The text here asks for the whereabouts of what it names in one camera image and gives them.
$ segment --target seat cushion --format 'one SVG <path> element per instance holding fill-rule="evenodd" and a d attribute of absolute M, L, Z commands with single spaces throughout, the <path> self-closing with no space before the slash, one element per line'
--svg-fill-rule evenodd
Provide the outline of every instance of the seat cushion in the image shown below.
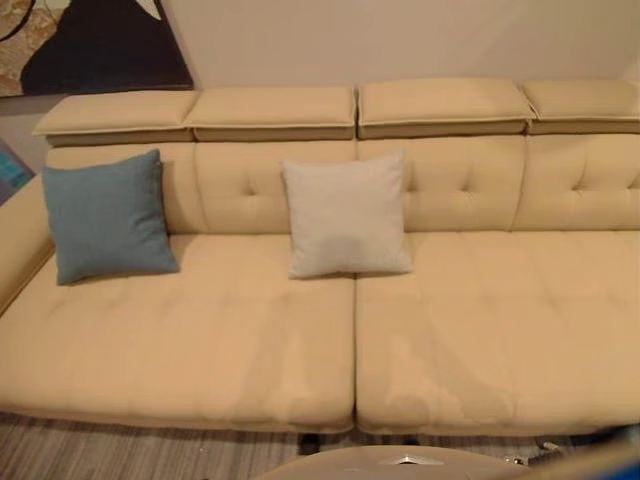
<path fill-rule="evenodd" d="M 182 235 L 171 243 L 176 275 L 57 286 L 55 259 L 45 264 L 0 319 L 0 411 L 130 425 L 349 429 L 353 279 L 289 280 L 287 235 Z"/>
<path fill-rule="evenodd" d="M 413 273 L 356 280 L 361 428 L 536 435 L 638 422 L 640 232 L 430 232 L 409 244 Z"/>

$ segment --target coffee table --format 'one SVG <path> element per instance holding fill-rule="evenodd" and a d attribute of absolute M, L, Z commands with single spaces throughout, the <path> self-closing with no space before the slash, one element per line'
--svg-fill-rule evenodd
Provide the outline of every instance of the coffee table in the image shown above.
<path fill-rule="evenodd" d="M 316 453 L 293 460 L 256 480 L 493 480 L 527 470 L 460 450 L 381 445 Z"/>

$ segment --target painting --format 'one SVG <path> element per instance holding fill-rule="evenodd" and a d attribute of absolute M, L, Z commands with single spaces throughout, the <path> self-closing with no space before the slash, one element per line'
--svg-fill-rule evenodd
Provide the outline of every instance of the painting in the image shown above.
<path fill-rule="evenodd" d="M 192 88 L 160 0 L 0 0 L 0 97 Z"/>
<path fill-rule="evenodd" d="M 24 187 L 33 172 L 0 140 L 0 205 Z"/>

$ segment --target gray pillow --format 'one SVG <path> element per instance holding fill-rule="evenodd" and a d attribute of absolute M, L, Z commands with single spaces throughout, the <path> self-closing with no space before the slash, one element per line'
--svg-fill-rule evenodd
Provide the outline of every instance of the gray pillow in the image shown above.
<path fill-rule="evenodd" d="M 111 165 L 44 167 L 58 284 L 94 275 L 179 270 L 162 208 L 160 152 Z"/>

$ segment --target striped carpet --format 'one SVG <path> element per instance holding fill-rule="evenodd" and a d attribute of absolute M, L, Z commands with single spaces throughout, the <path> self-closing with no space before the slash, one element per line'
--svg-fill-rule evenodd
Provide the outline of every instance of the striped carpet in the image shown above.
<path fill-rule="evenodd" d="M 352 431 L 323 450 L 401 444 Z M 431 437 L 422 445 L 503 457 L 540 453 L 535 438 Z M 568 439 L 562 439 L 569 446 Z M 295 434 L 142 429 L 0 414 L 1 480 L 249 480 L 297 454 Z"/>

